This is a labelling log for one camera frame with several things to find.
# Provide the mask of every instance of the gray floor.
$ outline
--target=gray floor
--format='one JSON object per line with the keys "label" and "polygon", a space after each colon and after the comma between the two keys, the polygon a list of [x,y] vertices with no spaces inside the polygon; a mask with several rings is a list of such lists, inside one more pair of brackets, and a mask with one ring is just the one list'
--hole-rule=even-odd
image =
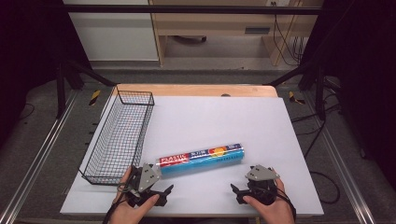
{"label": "gray floor", "polygon": [[[262,84],[286,74],[293,66],[281,64],[270,65],[268,55],[259,37],[211,37],[205,43],[195,40],[170,38],[163,67],[153,63],[120,63],[114,67],[101,65],[97,70],[104,77],[116,82],[130,83],[212,83],[212,84]],[[84,76],[86,85],[78,92],[78,97],[66,124],[50,154],[47,162],[27,196],[17,220],[20,223],[56,223],[57,220],[70,220],[70,223],[100,221],[100,217],[70,217],[59,213],[66,196],[67,188],[77,173],[77,167],[91,140],[94,123],[106,102],[110,88]],[[290,118],[312,114],[308,104],[301,105],[289,100],[293,91],[297,99],[308,100],[311,91],[298,92],[293,78],[277,88],[278,95],[284,98]],[[94,106],[89,106],[92,93],[101,90],[101,95]],[[11,137],[0,150],[0,210],[6,209],[13,193],[22,182],[30,164],[35,159],[46,135],[55,121],[56,86],[49,82],[32,90],[27,103],[35,107],[34,112],[22,119],[13,130]],[[336,105],[335,97],[329,97],[326,107]],[[27,105],[21,116],[28,115],[32,107]],[[374,161],[363,160],[359,146],[344,121],[342,113],[335,110],[328,113],[326,128],[344,161],[352,173],[359,190],[366,201],[376,223],[396,223],[396,194],[382,176]],[[315,119],[293,123],[295,132],[305,152],[318,128]],[[321,135],[306,159],[311,171],[322,172],[330,176],[341,188],[340,200],[335,204],[324,203],[324,216],[299,218],[298,223],[360,223],[353,209],[347,192],[338,177],[329,156],[327,145]],[[319,197],[331,201],[336,196],[331,182],[313,175]]]}

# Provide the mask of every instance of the hand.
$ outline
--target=hand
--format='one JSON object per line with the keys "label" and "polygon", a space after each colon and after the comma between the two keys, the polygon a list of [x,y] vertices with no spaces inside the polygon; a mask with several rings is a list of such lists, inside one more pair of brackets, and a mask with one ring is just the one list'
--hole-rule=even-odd
{"label": "hand", "polygon": [[[121,183],[125,183],[128,180],[128,177],[132,171],[132,167],[129,167],[125,172],[124,176],[121,179]],[[119,197],[121,196],[121,192],[117,192],[116,198],[113,200],[113,203],[116,203]],[[121,199],[123,201],[119,204],[119,206],[114,211],[113,215],[110,218],[110,224],[137,224],[140,219],[154,206],[157,200],[160,198],[160,195],[156,194],[150,197],[145,203],[143,203],[138,208],[132,208],[126,200],[125,196]]]}
{"label": "hand", "polygon": [[[280,189],[277,193],[286,196],[283,193],[285,192],[283,182],[279,178],[275,182],[277,188]],[[294,218],[289,204],[279,197],[276,197],[275,201],[270,205],[264,205],[250,196],[245,196],[243,199],[254,207],[268,224],[294,224]]]}

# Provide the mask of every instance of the metal wire basket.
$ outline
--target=metal wire basket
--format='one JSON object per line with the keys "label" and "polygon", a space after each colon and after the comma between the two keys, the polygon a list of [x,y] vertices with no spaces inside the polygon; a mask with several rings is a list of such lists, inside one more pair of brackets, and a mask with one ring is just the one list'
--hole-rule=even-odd
{"label": "metal wire basket", "polygon": [[118,91],[82,176],[91,184],[117,185],[125,170],[139,166],[154,107],[147,91]]}

